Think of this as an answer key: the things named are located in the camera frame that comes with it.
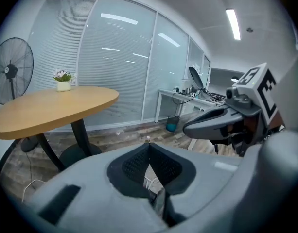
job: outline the standing fan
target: standing fan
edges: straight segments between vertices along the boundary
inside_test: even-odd
[[[0,104],[22,96],[33,73],[33,55],[29,44],[20,38],[10,38],[0,45]],[[38,144],[35,136],[24,139],[21,149],[33,150]]]

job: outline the white flower pot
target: white flower pot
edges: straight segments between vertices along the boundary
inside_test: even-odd
[[[70,91],[71,86],[69,81],[61,81],[57,83],[57,92]]]

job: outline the table top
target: table top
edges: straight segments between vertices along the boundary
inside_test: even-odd
[[[65,126],[109,107],[118,97],[115,90],[95,86],[24,95],[0,108],[0,139],[19,139]]]
[[[180,99],[180,100],[183,100],[183,101],[189,101],[190,100],[191,104],[196,104],[196,105],[202,104],[202,105],[207,105],[207,106],[216,105],[214,102],[209,102],[209,101],[206,101],[204,99],[194,98],[193,100],[191,100],[192,97],[182,95],[182,94],[176,93],[174,91],[163,90],[163,89],[159,89],[158,91],[161,92],[162,94],[170,96],[170,97],[172,97],[173,94],[175,93],[175,95],[174,95],[175,99]]]

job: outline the wooden floor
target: wooden floor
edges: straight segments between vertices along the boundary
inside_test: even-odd
[[[151,142],[187,149],[191,139],[183,133],[182,126],[194,115],[183,116],[174,133],[166,130],[166,121],[163,120],[159,123],[152,122],[136,126],[88,132],[88,137],[89,141],[99,146],[102,152],[144,142],[147,136],[150,136]],[[45,136],[57,156],[67,147],[76,143],[72,132],[46,133]],[[193,151],[215,154],[213,145],[208,140],[197,140]],[[219,146],[219,154],[236,155],[231,147],[223,145]],[[21,201],[23,190],[31,180],[38,179],[46,182],[56,174],[58,174],[58,169],[40,146],[36,147],[32,152],[25,154],[21,151],[19,143],[8,157],[2,169],[0,183],[10,196]],[[38,189],[42,184],[42,182],[35,181],[33,183],[34,186],[30,186],[26,190],[24,199],[28,199],[34,193],[35,189]]]

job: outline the round table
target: round table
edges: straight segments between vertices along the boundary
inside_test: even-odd
[[[83,118],[109,107],[118,96],[115,90],[94,86],[72,87],[65,92],[48,89],[24,95],[0,108],[0,139],[36,135],[48,157],[59,170],[64,170],[80,159],[101,153],[89,143]],[[43,133],[69,123],[78,144],[67,148],[58,158]]]

